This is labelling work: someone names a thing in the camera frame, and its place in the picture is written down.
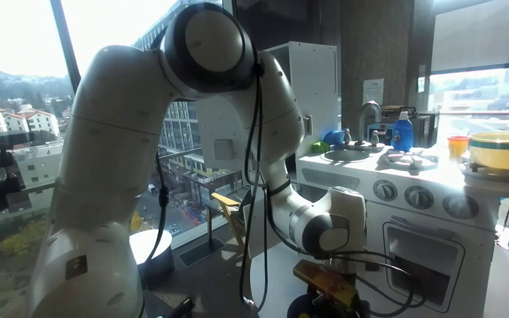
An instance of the oven handle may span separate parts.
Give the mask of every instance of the oven handle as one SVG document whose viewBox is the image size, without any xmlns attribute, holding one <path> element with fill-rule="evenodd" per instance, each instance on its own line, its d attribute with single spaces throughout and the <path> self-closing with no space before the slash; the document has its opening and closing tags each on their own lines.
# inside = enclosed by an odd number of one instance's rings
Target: oven handle
<svg viewBox="0 0 509 318">
<path fill-rule="evenodd" d="M 454 240 L 457 235 L 455 231 L 450 231 L 450 229 L 445 229 L 445 227 L 425 227 L 425 226 L 418 226 L 418 224 L 413 224 L 402 217 L 397 217 L 397 215 L 392 215 L 390 219 L 392 222 L 399 224 L 399 226 L 404 226 L 408 229 L 413 229 L 413 231 L 418 231 L 418 233 L 424 233 L 424 235 L 429 235 L 429 236 L 439 236 L 439 238 L 445 238 L 445 240 Z"/>
</svg>

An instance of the white stove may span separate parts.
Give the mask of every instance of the white stove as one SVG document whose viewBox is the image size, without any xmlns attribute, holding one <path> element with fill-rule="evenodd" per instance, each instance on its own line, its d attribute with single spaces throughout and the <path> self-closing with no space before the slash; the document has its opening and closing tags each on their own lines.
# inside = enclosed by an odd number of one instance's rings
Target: white stove
<svg viewBox="0 0 509 318">
<path fill-rule="evenodd" d="M 307 155 L 296 167 L 298 183 L 342 185 L 363 196 L 365 249 L 395 257 L 420 279 L 427 298 L 401 316 L 482 316 L 498 199 L 466 185 L 459 166 L 439 164 L 427 150 L 415 148 L 406 155 L 383 150 L 349 162 Z M 379 268 L 358 273 L 404 302 L 408 284 L 401 275 Z M 358 293 L 379 312 L 399 307 L 367 288 Z"/>
</svg>

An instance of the sink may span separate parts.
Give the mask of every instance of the sink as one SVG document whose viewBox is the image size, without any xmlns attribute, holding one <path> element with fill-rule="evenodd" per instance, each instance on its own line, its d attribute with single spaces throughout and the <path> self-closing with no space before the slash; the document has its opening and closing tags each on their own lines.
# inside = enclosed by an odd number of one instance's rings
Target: sink
<svg viewBox="0 0 509 318">
<path fill-rule="evenodd" d="M 340 148 L 326 151 L 325 157 L 332 160 L 360 160 L 365 159 L 370 151 L 365 148 Z"/>
</svg>

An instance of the faucet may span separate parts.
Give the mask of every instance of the faucet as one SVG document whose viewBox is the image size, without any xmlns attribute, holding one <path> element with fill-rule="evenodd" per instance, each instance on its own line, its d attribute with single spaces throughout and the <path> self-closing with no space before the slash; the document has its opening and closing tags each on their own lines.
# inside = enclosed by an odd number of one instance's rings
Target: faucet
<svg viewBox="0 0 509 318">
<path fill-rule="evenodd" d="M 365 136 L 365 127 L 363 127 L 363 114 L 367 109 L 372 109 L 374 111 L 374 121 L 379 121 L 381 120 L 381 109 L 378 106 L 378 102 L 374 100 L 365 100 L 358 111 L 358 129 L 360 129 L 360 141 L 363 141 L 363 136 Z"/>
</svg>

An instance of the pot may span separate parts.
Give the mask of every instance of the pot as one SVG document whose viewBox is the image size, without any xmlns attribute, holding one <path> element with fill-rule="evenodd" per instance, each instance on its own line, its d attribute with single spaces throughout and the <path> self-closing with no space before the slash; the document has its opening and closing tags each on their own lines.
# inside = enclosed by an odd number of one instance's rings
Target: pot
<svg viewBox="0 0 509 318">
<path fill-rule="evenodd" d="M 477 132 L 468 137 L 469 160 L 509 169 L 509 130 Z"/>
</svg>

